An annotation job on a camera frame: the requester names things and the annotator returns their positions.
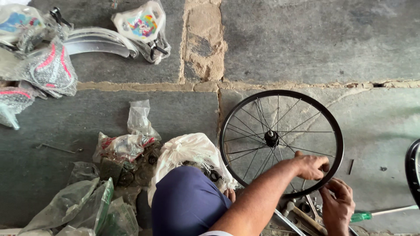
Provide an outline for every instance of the stone floor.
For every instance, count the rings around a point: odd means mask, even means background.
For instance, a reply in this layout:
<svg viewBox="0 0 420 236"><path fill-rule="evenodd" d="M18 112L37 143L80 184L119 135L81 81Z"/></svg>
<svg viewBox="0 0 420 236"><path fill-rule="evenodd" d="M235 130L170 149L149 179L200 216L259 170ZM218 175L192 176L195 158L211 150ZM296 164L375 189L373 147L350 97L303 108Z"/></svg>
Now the stone floor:
<svg viewBox="0 0 420 236"><path fill-rule="evenodd" d="M345 146L336 176L354 189L357 210L414 204L404 157L420 131L419 1L161 1L172 46L169 58L152 65L106 53L73 55L79 76L76 96L37 99L17 115L19 131L0 127L0 212L7 212L0 214L2 225L23 227L44 208L65 187L71 162L92 160L98 132L126 134L130 101L150 99L149 119L163 142L203 132L217 144L229 111L247 96L270 89L307 94L334 115ZM112 14L145 2L119 0L117 9L111 0L33 0L30 5L44 12L58 6L76 28L115 30ZM284 103L284 112L291 102ZM276 107L271 100L266 105ZM291 111L283 127L311 114L298 107L307 113ZM306 128L325 125L315 117ZM296 147L321 153L331 149L327 140L313 142L319 139L290 137ZM84 151L35 149L40 143ZM248 159L236 163L240 171L248 165ZM150 223L141 225L140 234L151 235ZM353 225L360 232L420 233L420 212ZM273 230L264 234L279 235Z"/></svg>

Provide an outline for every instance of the black wheel rim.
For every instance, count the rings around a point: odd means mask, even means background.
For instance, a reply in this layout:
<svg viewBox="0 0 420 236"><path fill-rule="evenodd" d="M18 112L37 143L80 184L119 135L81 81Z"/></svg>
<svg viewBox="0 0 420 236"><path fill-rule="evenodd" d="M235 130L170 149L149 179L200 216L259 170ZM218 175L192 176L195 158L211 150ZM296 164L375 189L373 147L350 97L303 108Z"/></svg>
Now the black wheel rim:
<svg viewBox="0 0 420 236"><path fill-rule="evenodd" d="M408 186L413 195L416 204L420 207L420 163L419 163L420 139L416 140L408 148L405 155L405 175L407 177Z"/></svg>

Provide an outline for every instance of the gray stone tile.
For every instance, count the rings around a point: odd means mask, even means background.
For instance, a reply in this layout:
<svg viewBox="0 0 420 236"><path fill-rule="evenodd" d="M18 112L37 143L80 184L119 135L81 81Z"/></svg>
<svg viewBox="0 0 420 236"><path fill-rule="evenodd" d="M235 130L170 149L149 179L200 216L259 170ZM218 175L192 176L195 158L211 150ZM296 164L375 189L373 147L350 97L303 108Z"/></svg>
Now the gray stone tile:
<svg viewBox="0 0 420 236"><path fill-rule="evenodd" d="M118 1L118 8L112 9L112 1L86 0L34 0L30 5L48 12L53 6L61 9L64 19L74 23L75 28L97 26L116 30L111 16L138 8L146 0ZM147 62L141 55L133 60L111 53L91 52L71 56L71 62L81 82L110 81L114 83L173 83L179 78L179 47L182 36L184 0L162 1L166 13L166 39L172 47L170 57L158 65Z"/></svg>
<svg viewBox="0 0 420 236"><path fill-rule="evenodd" d="M66 186L71 162L92 161L98 132L127 134L129 101L145 99L150 99L149 120L163 142L202 132L216 143L218 98L213 92L81 90L75 97L37 99L17 115L20 130L0 127L1 212L7 212L0 216L2 224L25 226ZM35 149L43 142L84 151Z"/></svg>
<svg viewBox="0 0 420 236"><path fill-rule="evenodd" d="M222 1L230 81L418 79L420 2Z"/></svg>

